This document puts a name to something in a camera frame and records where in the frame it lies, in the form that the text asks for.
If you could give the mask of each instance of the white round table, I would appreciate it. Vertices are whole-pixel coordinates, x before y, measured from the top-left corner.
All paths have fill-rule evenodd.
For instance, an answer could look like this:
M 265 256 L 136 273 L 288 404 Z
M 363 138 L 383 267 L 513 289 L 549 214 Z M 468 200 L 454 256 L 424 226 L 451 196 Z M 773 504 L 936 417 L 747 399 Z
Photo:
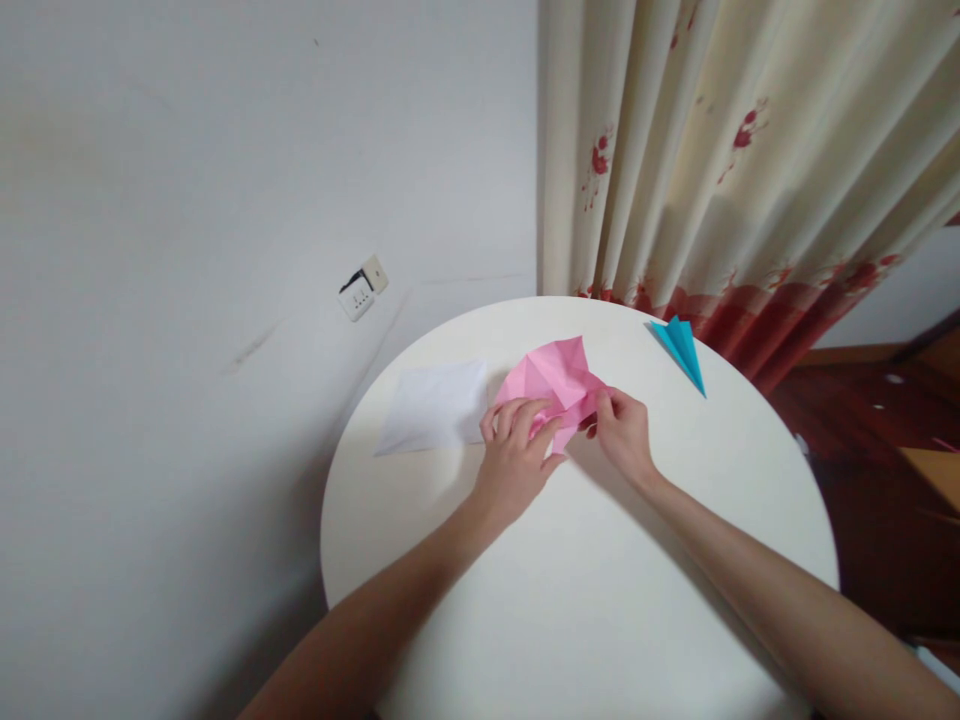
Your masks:
M 407 348 L 357 406 L 330 470 L 320 549 L 331 606 L 437 527 L 483 456 L 471 445 L 374 457 L 400 373 L 483 358 L 492 398 L 526 352 L 581 334 L 591 371 L 648 405 L 668 478 L 836 588 L 827 513 L 786 426 L 698 342 L 704 399 L 649 320 L 595 300 L 527 298 L 462 315 Z M 381 717 L 809 717 L 597 444 L 578 435 L 567 454 L 431 617 Z

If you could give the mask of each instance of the white paper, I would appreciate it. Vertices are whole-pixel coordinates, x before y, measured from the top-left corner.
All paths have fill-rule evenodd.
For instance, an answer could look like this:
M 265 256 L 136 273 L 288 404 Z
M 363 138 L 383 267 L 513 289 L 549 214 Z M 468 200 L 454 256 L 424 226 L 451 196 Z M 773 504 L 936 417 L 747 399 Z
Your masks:
M 483 442 L 486 411 L 485 360 L 405 370 L 374 455 Z

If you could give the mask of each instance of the wall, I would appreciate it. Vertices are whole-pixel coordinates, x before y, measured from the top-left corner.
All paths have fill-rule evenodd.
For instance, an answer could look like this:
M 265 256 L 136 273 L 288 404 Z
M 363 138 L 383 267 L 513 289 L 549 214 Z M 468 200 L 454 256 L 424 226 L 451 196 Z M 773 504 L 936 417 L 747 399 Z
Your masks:
M 0 716 L 256 689 L 358 386 L 534 292 L 536 105 L 533 0 L 3 4 Z
M 938 230 L 814 347 L 909 342 L 960 307 L 960 227 Z

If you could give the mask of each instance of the cream curtain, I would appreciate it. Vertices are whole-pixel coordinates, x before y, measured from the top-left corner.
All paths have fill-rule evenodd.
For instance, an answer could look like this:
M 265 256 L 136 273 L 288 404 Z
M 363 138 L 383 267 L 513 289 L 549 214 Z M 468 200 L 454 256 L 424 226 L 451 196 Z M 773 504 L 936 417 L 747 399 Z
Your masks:
M 668 319 L 768 390 L 960 208 L 956 0 L 556 0 L 546 294 Z

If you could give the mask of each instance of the blue paper airplane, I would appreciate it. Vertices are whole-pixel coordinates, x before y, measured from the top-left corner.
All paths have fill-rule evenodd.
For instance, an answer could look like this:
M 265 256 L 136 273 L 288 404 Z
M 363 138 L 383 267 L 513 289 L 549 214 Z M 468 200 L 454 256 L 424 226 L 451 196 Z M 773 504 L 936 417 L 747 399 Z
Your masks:
M 707 391 L 703 389 L 703 376 L 700 374 L 700 361 L 697 360 L 697 349 L 693 344 L 690 323 L 681 322 L 680 318 L 674 316 L 669 325 L 650 323 L 650 327 L 653 328 L 664 347 L 673 355 L 673 359 L 706 397 Z

